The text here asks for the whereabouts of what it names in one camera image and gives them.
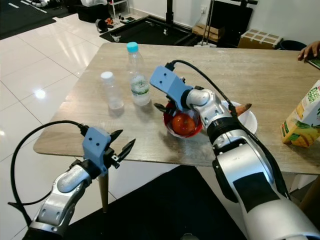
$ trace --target black cable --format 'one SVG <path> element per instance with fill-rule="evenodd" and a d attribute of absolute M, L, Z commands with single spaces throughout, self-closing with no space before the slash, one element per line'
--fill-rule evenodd
<path fill-rule="evenodd" d="M 25 141 L 28 138 L 30 138 L 33 134 L 35 134 L 36 132 L 40 131 L 41 129 L 44 129 L 46 127 L 49 127 L 49 126 L 52 126 L 52 125 L 56 125 L 56 124 L 73 124 L 73 125 L 76 125 L 78 128 L 80 128 L 81 134 L 83 136 L 86 135 L 86 132 L 87 132 L 87 130 L 89 128 L 87 125 L 83 125 L 81 123 L 78 123 L 76 121 L 71 121 L 71 120 L 61 120 L 61 121 L 53 121 L 53 122 L 46 123 L 46 124 L 44 124 L 42 126 L 37 127 L 36 129 L 32 130 L 31 132 L 29 132 L 19 142 L 19 144 L 16 146 L 16 148 L 14 150 L 14 153 L 13 153 L 13 156 L 12 156 L 11 167 L 10 167 L 10 180 L 11 180 L 11 188 L 12 188 L 13 196 L 14 196 L 14 199 L 15 199 L 16 203 L 8 203 L 8 204 L 10 204 L 11 206 L 15 207 L 16 209 L 18 209 L 22 213 L 27 226 L 29 226 L 32 221 L 31 221 L 31 218 L 29 217 L 24 205 L 30 205 L 30 204 L 32 204 L 32 202 L 29 202 L 29 203 L 26 204 L 26 203 L 22 203 L 21 200 L 20 200 L 20 197 L 19 197 L 19 194 L 18 194 L 18 191 L 17 191 L 17 186 L 16 186 L 16 179 L 15 179 L 16 158 L 17 158 L 17 155 L 18 155 L 18 152 L 19 152 L 20 148 L 22 147 L 22 145 L 25 143 Z M 38 202 L 42 201 L 49 194 L 44 196 L 41 200 L 37 200 L 35 202 L 38 203 Z"/>
<path fill-rule="evenodd" d="M 246 134 L 249 135 L 252 138 L 252 140 L 261 148 L 261 150 L 264 152 L 266 158 L 268 159 L 270 166 L 272 168 L 272 171 L 273 171 L 276 189 L 284 197 L 286 197 L 287 199 L 290 199 L 290 195 L 288 193 L 285 180 L 282 176 L 281 170 L 280 170 L 279 165 L 278 165 L 277 161 L 275 160 L 274 156 L 266 148 L 266 146 L 239 121 L 239 119 L 237 117 L 235 106 L 232 104 L 232 102 L 229 100 L 229 98 L 224 94 L 224 92 L 222 92 L 222 90 L 206 74 L 204 74 L 200 69 L 198 69 L 196 66 L 192 65 L 191 63 L 189 63 L 187 61 L 176 59 L 176 60 L 173 60 L 173 61 L 167 63 L 165 65 L 165 67 L 170 69 L 171 71 L 173 71 L 175 69 L 175 63 L 185 64 L 185 65 L 191 67 L 192 69 L 194 69 L 202 77 L 204 77 L 215 88 L 215 90 L 227 101 L 227 103 L 229 105 L 229 110 L 231 111 L 231 115 L 239 122 L 240 126 L 246 132 Z"/>

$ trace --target white wall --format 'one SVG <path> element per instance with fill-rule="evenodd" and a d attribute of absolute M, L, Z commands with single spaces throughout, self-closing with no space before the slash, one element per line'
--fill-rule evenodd
<path fill-rule="evenodd" d="M 129 0 L 134 9 L 166 17 L 167 0 Z M 239 4 L 231 0 L 221 2 Z M 209 11 L 210 0 L 173 0 L 174 21 L 192 27 L 201 17 L 201 5 Z M 309 44 L 320 40 L 320 0 L 259 0 L 249 28 Z M 201 22 L 205 23 L 207 15 Z"/>

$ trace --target plastic water bottle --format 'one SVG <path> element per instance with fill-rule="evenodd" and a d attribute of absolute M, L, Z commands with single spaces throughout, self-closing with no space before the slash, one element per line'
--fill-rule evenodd
<path fill-rule="evenodd" d="M 121 91 L 116 84 L 115 76 L 110 71 L 101 73 L 101 80 L 103 82 L 106 98 L 110 109 L 120 109 L 124 106 Z"/>
<path fill-rule="evenodd" d="M 145 63 L 139 53 L 138 44 L 129 42 L 126 45 L 129 53 L 129 62 L 127 65 L 133 102 L 138 106 L 144 106 L 150 102 L 150 86 L 144 75 Z"/>

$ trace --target blue bottle cap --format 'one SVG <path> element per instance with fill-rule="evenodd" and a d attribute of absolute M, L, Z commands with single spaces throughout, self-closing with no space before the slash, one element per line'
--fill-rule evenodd
<path fill-rule="evenodd" d="M 126 45 L 126 49 L 129 53 L 136 53 L 139 50 L 138 43 L 136 43 L 135 41 L 128 42 Z"/>

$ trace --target juice carton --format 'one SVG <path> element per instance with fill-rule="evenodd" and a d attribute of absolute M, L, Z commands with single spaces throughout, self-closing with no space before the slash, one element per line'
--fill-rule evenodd
<path fill-rule="evenodd" d="M 320 80 L 281 125 L 282 142 L 308 148 L 320 137 Z"/>

